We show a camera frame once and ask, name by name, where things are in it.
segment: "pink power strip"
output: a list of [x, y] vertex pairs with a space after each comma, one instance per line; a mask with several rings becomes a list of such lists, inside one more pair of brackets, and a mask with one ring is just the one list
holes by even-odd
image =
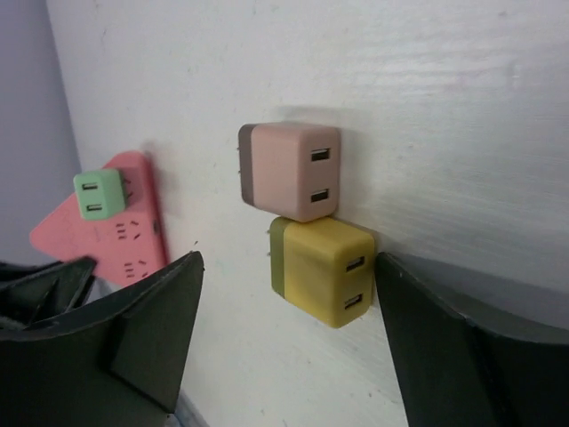
[[126, 210], [85, 221], [74, 193], [32, 230], [30, 241], [60, 261], [91, 256], [97, 261], [95, 276], [129, 286], [167, 264], [152, 165], [139, 151], [126, 151], [103, 167], [121, 172]]

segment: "gray wall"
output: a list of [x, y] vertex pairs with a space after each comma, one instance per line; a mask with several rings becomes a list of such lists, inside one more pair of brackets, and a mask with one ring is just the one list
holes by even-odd
[[42, 262], [28, 233], [79, 171], [45, 2], [0, 2], [0, 260]]

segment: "usb port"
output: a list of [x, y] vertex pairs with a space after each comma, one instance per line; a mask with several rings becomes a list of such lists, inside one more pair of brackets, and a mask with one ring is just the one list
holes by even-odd
[[330, 149], [313, 149], [310, 153], [313, 162], [330, 158]]
[[355, 306], [356, 304], [360, 303], [364, 299], [364, 294], [360, 294], [350, 298], [349, 300], [344, 302], [344, 310], [349, 309], [350, 307]]
[[103, 205], [98, 204], [98, 205], [87, 205], [87, 211], [88, 212], [93, 212], [93, 211], [102, 211], [103, 210]]
[[328, 198], [328, 189], [321, 189], [310, 195], [310, 201], [312, 203], [319, 202], [320, 200], [326, 200]]
[[361, 267], [362, 265], [364, 265], [364, 262], [365, 262], [365, 257], [360, 256], [359, 258], [356, 258], [355, 260], [348, 262], [348, 265], [346, 266], [346, 271], [352, 271], [357, 267]]
[[88, 189], [97, 189], [99, 187], [99, 185], [95, 184], [94, 182], [90, 182], [88, 184], [82, 184], [81, 188], [84, 190], [88, 190]]

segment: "white wall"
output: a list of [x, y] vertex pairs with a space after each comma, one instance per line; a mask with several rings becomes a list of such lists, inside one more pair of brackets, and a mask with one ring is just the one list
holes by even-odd
[[28, 233], [73, 192], [79, 161], [45, 2], [0, 2], [0, 261], [49, 261]]
[[184, 386], [212, 426], [405, 425], [377, 305], [331, 331], [271, 293], [243, 123], [340, 125], [341, 218], [566, 291], [568, 2], [48, 4], [83, 166], [151, 151], [172, 253], [204, 252]]

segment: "power strip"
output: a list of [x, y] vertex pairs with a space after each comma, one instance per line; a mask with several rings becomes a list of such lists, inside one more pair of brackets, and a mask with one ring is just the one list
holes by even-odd
[[168, 261], [152, 165], [139, 151], [127, 151], [103, 168], [120, 171], [126, 210], [107, 220], [85, 221], [72, 194], [32, 230], [30, 241], [60, 261], [90, 256], [97, 261], [95, 276], [129, 286]]

